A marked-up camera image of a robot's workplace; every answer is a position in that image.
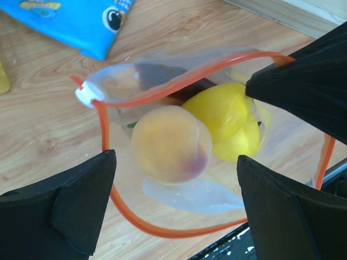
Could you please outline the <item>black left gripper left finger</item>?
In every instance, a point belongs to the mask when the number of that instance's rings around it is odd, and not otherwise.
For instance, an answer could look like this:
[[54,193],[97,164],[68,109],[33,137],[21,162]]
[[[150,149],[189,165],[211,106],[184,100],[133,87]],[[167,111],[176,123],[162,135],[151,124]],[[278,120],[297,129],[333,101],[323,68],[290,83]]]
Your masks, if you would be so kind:
[[1,259],[89,259],[104,221],[117,159],[109,149],[1,195]]

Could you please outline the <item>peach toy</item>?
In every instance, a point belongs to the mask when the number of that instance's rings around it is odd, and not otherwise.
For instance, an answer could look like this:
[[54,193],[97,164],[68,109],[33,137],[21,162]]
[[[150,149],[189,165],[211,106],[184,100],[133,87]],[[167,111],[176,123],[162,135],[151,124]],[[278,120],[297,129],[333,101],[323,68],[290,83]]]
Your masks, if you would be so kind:
[[164,184],[182,184],[200,176],[213,147],[205,124],[179,106],[145,114],[134,127],[130,144],[139,169]]

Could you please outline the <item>yellow plastic basket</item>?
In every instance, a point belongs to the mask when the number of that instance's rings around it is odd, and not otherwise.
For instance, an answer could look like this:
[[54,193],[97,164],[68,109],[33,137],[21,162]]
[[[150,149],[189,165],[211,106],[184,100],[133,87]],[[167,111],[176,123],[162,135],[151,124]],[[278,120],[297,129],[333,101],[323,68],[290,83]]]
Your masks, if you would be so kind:
[[8,92],[11,88],[11,83],[7,77],[7,74],[0,63],[0,94]]

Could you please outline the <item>blue patterned cloth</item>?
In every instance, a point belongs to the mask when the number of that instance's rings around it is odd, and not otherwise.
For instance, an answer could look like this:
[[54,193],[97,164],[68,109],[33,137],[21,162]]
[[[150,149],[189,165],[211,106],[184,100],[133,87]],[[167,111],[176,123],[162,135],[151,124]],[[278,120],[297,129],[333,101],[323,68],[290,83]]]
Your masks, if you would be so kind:
[[81,55],[104,60],[133,1],[1,1],[1,10]]

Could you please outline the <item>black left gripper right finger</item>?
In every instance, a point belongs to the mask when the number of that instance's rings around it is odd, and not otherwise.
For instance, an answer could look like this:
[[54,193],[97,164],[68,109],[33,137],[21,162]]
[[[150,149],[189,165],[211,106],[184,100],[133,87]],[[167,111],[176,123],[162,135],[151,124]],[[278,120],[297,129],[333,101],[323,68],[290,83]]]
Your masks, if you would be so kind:
[[237,177],[258,259],[346,259],[346,175],[320,191],[241,155]]

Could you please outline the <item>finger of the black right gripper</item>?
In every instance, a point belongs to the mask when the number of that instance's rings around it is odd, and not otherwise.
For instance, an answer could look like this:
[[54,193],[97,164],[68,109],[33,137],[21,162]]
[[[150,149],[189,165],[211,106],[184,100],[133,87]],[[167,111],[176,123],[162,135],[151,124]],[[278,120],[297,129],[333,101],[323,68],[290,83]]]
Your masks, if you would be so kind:
[[254,73],[246,95],[346,143],[346,23],[290,56],[290,64]]

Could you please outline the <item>clear zip top bag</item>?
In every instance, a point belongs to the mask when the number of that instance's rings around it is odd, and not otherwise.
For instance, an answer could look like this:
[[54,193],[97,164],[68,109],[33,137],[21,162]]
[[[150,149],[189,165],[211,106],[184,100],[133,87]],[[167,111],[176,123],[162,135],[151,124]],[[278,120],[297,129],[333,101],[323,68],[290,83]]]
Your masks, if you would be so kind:
[[273,51],[219,47],[150,54],[72,76],[76,97],[98,113],[101,150],[116,152],[110,197],[118,211],[163,238],[244,223],[241,155],[320,189],[335,139],[246,95],[257,70],[291,62]]

